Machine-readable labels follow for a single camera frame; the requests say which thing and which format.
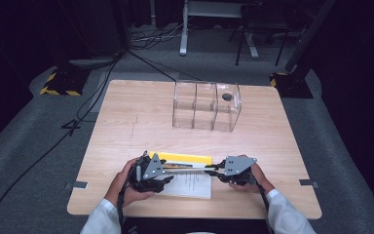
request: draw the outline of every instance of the transparent container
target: transparent container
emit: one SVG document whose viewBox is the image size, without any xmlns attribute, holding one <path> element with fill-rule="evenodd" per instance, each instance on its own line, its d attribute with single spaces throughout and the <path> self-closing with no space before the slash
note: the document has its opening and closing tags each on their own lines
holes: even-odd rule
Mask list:
<svg viewBox="0 0 374 234">
<path fill-rule="evenodd" d="M 242 110 L 239 86 L 180 80 L 175 83 L 172 125 L 232 132 Z"/>
</svg>

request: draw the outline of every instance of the lab coat sleeve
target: lab coat sleeve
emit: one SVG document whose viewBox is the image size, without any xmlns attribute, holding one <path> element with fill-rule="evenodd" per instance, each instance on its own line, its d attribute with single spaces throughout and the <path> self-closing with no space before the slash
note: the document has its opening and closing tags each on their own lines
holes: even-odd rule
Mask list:
<svg viewBox="0 0 374 234">
<path fill-rule="evenodd" d="M 121 226 L 118 221 L 117 208 L 108 200 L 103 199 L 91 212 L 81 233 L 120 234 Z"/>
<path fill-rule="evenodd" d="M 276 234 L 316 233 L 309 221 L 277 190 L 267 194 L 269 224 Z"/>
</svg>

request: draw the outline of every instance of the human hand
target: human hand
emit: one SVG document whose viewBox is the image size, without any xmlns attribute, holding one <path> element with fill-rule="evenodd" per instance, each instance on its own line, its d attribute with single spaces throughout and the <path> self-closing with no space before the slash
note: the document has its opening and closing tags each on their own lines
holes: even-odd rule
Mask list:
<svg viewBox="0 0 374 234">
<path fill-rule="evenodd" d="M 117 207 L 118 194 L 120 193 L 124 183 L 126 182 L 131 167 L 137 160 L 138 158 L 134 158 L 126 163 L 126 165 L 123 167 L 123 170 L 115 175 L 110 187 L 108 188 L 107 193 L 105 194 L 104 198 L 112 203 L 115 207 Z M 132 202 L 145 200 L 155 194 L 154 192 L 137 192 L 130 185 L 126 185 L 125 189 L 126 193 L 124 194 L 123 208 L 128 206 Z"/>
<path fill-rule="evenodd" d="M 272 189 L 275 188 L 275 186 L 266 178 L 264 175 L 262 169 L 259 167 L 257 163 L 254 163 L 251 165 L 251 173 L 254 175 L 256 178 L 257 182 L 264 188 L 265 193 L 269 193 Z M 240 191 L 249 191 L 249 192 L 258 192 L 259 189 L 256 185 L 252 184 L 245 184 L 244 186 L 229 183 L 229 186 L 240 190 Z"/>
</svg>

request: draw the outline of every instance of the table surface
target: table surface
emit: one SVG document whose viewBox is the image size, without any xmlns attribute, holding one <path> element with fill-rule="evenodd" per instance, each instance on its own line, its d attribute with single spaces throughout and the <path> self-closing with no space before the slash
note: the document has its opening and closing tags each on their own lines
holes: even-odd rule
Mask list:
<svg viewBox="0 0 374 234">
<path fill-rule="evenodd" d="M 275 88 L 240 85 L 243 108 L 231 133 L 172 126 L 173 82 L 110 82 L 77 181 L 68 203 L 72 215 L 88 215 L 129 159 L 145 150 L 212 156 L 255 157 L 266 177 L 307 218 L 321 209 Z M 212 178 L 211 199 L 161 194 L 124 208 L 128 216 L 266 218 L 260 194 L 236 191 Z"/>
</svg>

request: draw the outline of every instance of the person's arm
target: person's arm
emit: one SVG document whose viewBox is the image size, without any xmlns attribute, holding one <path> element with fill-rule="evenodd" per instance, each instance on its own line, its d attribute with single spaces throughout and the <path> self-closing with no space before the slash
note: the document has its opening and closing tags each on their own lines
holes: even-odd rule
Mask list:
<svg viewBox="0 0 374 234">
<path fill-rule="evenodd" d="M 87 223 L 81 230 L 81 233 L 121 233 L 121 226 L 117 211 L 118 194 L 126 182 L 131 166 L 135 164 L 137 159 L 138 158 L 129 160 L 124 166 L 123 170 L 115 175 L 104 199 L 102 199 L 98 206 L 96 206 L 96 208 L 91 212 Z M 128 186 L 124 195 L 123 208 L 132 202 L 145 200 L 153 195 L 154 192 L 139 193 L 132 187 Z"/>
<path fill-rule="evenodd" d="M 268 220 L 276 234 L 316 233 L 309 221 L 266 178 L 258 164 L 251 166 L 251 173 L 265 190 L 269 202 Z M 238 190 L 250 192 L 257 192 L 259 190 L 257 186 L 250 184 L 246 184 L 245 186 L 229 185 Z"/>
</svg>

